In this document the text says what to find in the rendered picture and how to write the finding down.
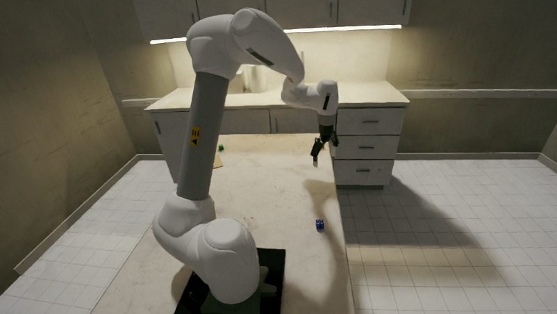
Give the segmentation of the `tan flat mat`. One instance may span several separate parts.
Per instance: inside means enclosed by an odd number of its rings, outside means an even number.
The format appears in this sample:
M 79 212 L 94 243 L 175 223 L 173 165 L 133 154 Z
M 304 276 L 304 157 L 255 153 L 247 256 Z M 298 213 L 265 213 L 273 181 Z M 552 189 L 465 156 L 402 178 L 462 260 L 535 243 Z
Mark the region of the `tan flat mat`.
M 222 166 L 223 166 L 223 164 L 222 164 L 221 158 L 218 155 L 218 156 L 215 157 L 215 164 L 214 164 L 213 169 L 218 168 L 218 167 L 222 167 Z

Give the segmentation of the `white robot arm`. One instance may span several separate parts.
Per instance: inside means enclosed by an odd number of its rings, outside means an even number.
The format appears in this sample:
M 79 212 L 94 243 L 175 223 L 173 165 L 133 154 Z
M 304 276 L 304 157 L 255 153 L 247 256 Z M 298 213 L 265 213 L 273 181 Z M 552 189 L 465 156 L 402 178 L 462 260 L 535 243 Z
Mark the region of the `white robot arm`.
M 322 79 L 316 88 L 300 83 L 304 65 L 287 33 L 254 8 L 199 20 L 185 44 L 196 73 L 192 101 L 177 189 L 156 212 L 153 234 L 208 284 L 201 314 L 260 314 L 262 297 L 275 297 L 277 287 L 265 283 L 269 270 L 259 267 L 251 232 L 233 218 L 217 219 L 209 195 L 229 82 L 241 65 L 264 65 L 284 74 L 282 101 L 317 110 L 322 126 L 335 124 L 338 84 L 331 79 Z

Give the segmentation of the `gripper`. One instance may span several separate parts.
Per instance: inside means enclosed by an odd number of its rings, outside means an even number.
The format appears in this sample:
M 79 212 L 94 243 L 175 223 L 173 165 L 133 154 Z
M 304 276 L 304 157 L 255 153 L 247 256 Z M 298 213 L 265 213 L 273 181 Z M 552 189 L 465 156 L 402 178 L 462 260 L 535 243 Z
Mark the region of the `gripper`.
M 310 155 L 313 156 L 313 166 L 314 167 L 318 166 L 318 154 L 319 154 L 322 146 L 325 144 L 325 142 L 329 141 L 332 144 L 331 155 L 333 157 L 336 156 L 336 147 L 338 146 L 339 141 L 338 141 L 338 137 L 336 135 L 336 131 L 334 130 L 334 132 L 333 132 L 333 128 L 334 128 L 334 124 L 331 125 L 331 126 L 322 126 L 322 125 L 319 124 L 319 137 L 315 138 L 315 142 L 314 142 L 312 151 L 310 153 Z M 328 135 L 328 134 L 330 134 L 330 135 Z

